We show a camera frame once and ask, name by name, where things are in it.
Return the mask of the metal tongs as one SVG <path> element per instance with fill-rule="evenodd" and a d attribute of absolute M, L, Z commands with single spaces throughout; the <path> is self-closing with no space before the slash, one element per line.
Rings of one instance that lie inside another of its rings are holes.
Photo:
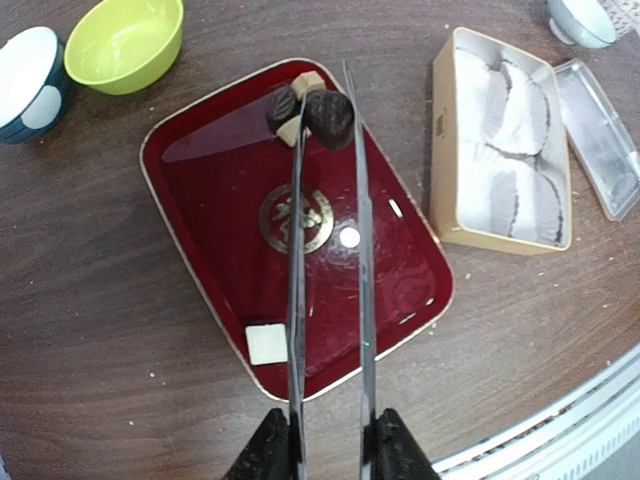
<path fill-rule="evenodd" d="M 359 242 L 359 332 L 363 387 L 361 392 L 361 432 L 359 477 L 375 477 L 376 454 L 376 365 L 375 274 L 373 212 L 365 136 L 357 106 L 353 73 L 343 64 L 347 96 L 354 110 L 354 142 L 357 180 L 357 220 Z M 304 387 L 306 362 L 306 286 L 303 200 L 303 165 L 306 148 L 305 126 L 300 125 L 292 168 L 289 216 L 289 292 L 288 292 L 288 401 L 290 472 L 294 479 L 308 477 L 304 432 Z"/>

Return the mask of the dark heart chocolate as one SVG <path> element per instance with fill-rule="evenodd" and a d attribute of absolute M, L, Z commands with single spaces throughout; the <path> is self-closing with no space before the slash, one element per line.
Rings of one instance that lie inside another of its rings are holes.
<path fill-rule="evenodd" d="M 342 92 L 308 93 L 302 117 L 316 139 L 331 151 L 343 150 L 353 140 L 354 108 Z"/>

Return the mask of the bear printed tin lid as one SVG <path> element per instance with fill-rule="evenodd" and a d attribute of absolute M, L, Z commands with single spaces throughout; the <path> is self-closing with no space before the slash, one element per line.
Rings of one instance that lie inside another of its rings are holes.
<path fill-rule="evenodd" d="M 604 89 L 579 59 L 554 68 L 562 120 L 605 216 L 623 220 L 639 202 L 639 152 Z"/>

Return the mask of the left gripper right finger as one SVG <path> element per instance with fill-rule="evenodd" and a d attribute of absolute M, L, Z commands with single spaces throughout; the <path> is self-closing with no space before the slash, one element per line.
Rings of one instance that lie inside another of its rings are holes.
<path fill-rule="evenodd" d="M 440 480 L 431 462 L 399 413 L 385 409 L 364 424 L 365 479 Z"/>

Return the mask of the tin box with paper cups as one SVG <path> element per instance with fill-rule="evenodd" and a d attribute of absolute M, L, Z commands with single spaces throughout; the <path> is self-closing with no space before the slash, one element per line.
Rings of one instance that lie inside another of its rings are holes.
<path fill-rule="evenodd" d="M 572 242 L 571 175 L 551 65 L 456 28 L 433 61 L 429 220 L 444 242 L 519 255 Z"/>

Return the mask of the dark leaf chocolate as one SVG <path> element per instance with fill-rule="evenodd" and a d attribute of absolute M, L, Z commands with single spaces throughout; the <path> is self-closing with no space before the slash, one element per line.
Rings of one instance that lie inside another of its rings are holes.
<path fill-rule="evenodd" d="M 272 134 L 299 112 L 298 97 L 290 85 L 273 90 L 267 98 L 266 121 Z"/>

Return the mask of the tan square chocolate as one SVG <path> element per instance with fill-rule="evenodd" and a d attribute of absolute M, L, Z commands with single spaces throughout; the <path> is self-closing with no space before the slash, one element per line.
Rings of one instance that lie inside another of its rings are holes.
<path fill-rule="evenodd" d="M 302 117 L 300 115 L 287 120 L 276 130 L 277 137 L 289 148 L 295 148 L 299 139 L 301 123 Z"/>

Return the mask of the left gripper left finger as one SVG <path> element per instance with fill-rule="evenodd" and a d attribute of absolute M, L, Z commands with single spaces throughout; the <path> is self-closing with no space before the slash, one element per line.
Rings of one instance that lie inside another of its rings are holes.
<path fill-rule="evenodd" d="M 296 443 L 292 432 L 284 411 L 270 409 L 223 479 L 293 479 Z"/>

